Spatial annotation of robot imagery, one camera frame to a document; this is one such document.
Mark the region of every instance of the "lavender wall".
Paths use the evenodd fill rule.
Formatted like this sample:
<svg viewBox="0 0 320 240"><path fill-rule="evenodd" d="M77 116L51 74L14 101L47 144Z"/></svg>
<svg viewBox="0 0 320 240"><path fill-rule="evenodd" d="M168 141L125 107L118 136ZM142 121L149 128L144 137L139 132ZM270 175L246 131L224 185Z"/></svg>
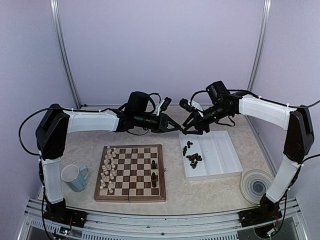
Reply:
<svg viewBox="0 0 320 240"><path fill-rule="evenodd" d="M320 2L272 0L261 64L254 92L292 105L311 104L320 99ZM320 105L310 108L315 142L309 156L320 153ZM278 168L286 134L276 126L253 120ZM320 159L305 163L292 188L311 239L320 236Z"/></svg>
<svg viewBox="0 0 320 240"><path fill-rule="evenodd" d="M178 103L210 83L246 88L263 0L59 1L83 104L122 104L131 91ZM206 95L199 102L209 103Z"/></svg>
<svg viewBox="0 0 320 240"><path fill-rule="evenodd" d="M31 113L73 102L63 70L50 2L0 3L0 233L11 240L30 197L40 189L38 159L25 153L18 128ZM23 141L36 151L40 116L23 129Z"/></svg>

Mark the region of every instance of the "wire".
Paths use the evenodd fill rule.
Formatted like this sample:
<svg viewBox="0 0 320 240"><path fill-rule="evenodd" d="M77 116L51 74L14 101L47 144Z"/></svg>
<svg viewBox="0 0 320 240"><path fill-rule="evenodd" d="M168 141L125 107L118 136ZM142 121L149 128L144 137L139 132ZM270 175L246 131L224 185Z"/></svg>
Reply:
<svg viewBox="0 0 320 240"><path fill-rule="evenodd" d="M284 222L285 222L285 218L286 218L286 211L287 211L287 198L288 198L288 195L285 194L285 200L284 200L284 212L283 212L283 217L282 217L282 222L281 222L281 225L280 227L276 230L276 232L271 236L271 237L274 237L278 232L280 232L280 229L282 228Z"/></svg>
<svg viewBox="0 0 320 240"><path fill-rule="evenodd" d="M313 159L313 158L316 158L316 157L320 157L320 154L316 154L316 155L307 157L306 159L304 159L304 160L301 162L301 164L303 164L305 161L307 161L307 160L309 160L309 159Z"/></svg>
<svg viewBox="0 0 320 240"><path fill-rule="evenodd" d="M143 135L146 135L149 132L149 129L147 129L147 131L145 133L142 133L142 134L137 134L137 133L134 133L134 132L130 132L129 130L127 130L126 132L128 134L132 134L132 135L135 135L135 136L143 136Z"/></svg>
<svg viewBox="0 0 320 240"><path fill-rule="evenodd" d="M69 109L69 108L64 108L64 107L46 107L46 108L43 108L39 111L36 111L34 113L32 113L31 115L29 115L20 125L19 127L19 131L18 131L18 138L19 138L19 142L20 142L20 145L21 147L23 148L23 150L25 150L28 154L30 155L33 155L33 156L39 156L40 157L40 154L39 153L35 153L35 152L31 152L29 151L25 145L23 144L22 142L22 139L21 139L21 131L22 131L22 127L25 125L25 123L31 119L33 116L39 114L39 113L42 113L44 111L48 111L48 110L63 110L63 111L70 111L70 112L80 112L80 113L100 113L100 112L105 112L107 110L110 110L110 108L105 108L105 109L102 109L102 110L79 110L79 109Z"/></svg>
<svg viewBox="0 0 320 240"><path fill-rule="evenodd" d="M45 195L46 195L46 188L43 188L43 197L42 197L42 204L41 204L41 217L42 217L42 224L43 228L45 231L45 234L47 235L48 239L53 240L47 231L46 223L45 223L45 218L44 218L44 205L45 205Z"/></svg>
<svg viewBox="0 0 320 240"><path fill-rule="evenodd" d="M190 103L192 103L192 100L194 99L194 97L197 95L197 94L201 94L201 93L206 93L207 91L206 90L200 90L200 91L196 91L192 97L190 98Z"/></svg>
<svg viewBox="0 0 320 240"><path fill-rule="evenodd" d="M284 103L259 97L258 95L254 94L253 92L248 91L248 90L243 90L243 89L228 89L228 91L229 91L229 92L243 92L243 93L247 93L247 94L250 94L250 95L254 96L254 97L257 98L257 99L261 99L261 100L266 101L266 102L269 102L269 103L278 104L278 105L287 107L287 105L284 104ZM313 106L315 106L315 105L317 105L317 104L319 104L319 103L320 103L320 100L318 100L318 101L316 101L315 103L312 103L312 104L310 104L310 105L307 105L307 106L292 106L292 105L289 105L288 107L289 107L289 108L293 108L293 109L308 109L308 108L311 108L311 107L313 107Z"/></svg>

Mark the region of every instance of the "marble tabletop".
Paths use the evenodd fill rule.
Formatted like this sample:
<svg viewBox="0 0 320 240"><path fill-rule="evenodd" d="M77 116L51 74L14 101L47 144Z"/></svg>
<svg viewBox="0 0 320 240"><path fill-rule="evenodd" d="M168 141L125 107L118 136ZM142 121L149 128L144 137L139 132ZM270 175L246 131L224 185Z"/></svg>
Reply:
<svg viewBox="0 0 320 240"><path fill-rule="evenodd" d="M170 106L165 113L180 124L188 116L188 112L179 106ZM235 127L212 124L210 129L211 131L228 131L244 170L260 169L270 173L246 118L236 115L234 120ZM138 144L162 144L163 161L166 168L166 202L96 202L94 192L104 146ZM69 164L79 167L87 165L90 170L86 180L86 189L82 192L74 192L64 182L61 183L66 204L70 207L122 214L188 215L238 210L253 206L245 200L241 193L241 175L186 181L178 131L164 134L148 133L144 136L130 135L125 132L75 132L67 135L61 169Z"/></svg>

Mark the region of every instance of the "light blue mug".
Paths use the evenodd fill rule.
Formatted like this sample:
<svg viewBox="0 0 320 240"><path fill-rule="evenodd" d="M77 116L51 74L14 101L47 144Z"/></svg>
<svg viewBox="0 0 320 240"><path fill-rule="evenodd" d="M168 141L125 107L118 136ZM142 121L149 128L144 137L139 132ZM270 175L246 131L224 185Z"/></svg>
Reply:
<svg viewBox="0 0 320 240"><path fill-rule="evenodd" d="M81 192L86 188L86 179L89 176L89 168L87 166L78 167L70 164L65 166L61 171L61 179L75 192Z"/></svg>

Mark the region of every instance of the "chess piece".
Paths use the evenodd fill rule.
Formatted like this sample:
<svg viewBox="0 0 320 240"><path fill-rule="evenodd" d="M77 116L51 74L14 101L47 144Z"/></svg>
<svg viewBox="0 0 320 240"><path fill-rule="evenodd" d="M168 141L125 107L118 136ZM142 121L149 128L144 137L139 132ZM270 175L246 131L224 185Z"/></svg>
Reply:
<svg viewBox="0 0 320 240"><path fill-rule="evenodd" d="M109 181L109 187L113 188L115 186L115 184L112 181Z"/></svg>
<svg viewBox="0 0 320 240"><path fill-rule="evenodd" d="M104 187L103 187L103 186L100 186L99 188L100 188L101 192L103 192L103 193L105 193L105 192L106 192L106 190L104 189Z"/></svg>
<svg viewBox="0 0 320 240"><path fill-rule="evenodd" d="M157 169L156 161L152 160L151 162L151 169Z"/></svg>
<svg viewBox="0 0 320 240"><path fill-rule="evenodd" d="M154 172L153 172L152 175L151 175L151 180L152 180L152 181L155 181L155 180L156 180L156 174L155 174Z"/></svg>

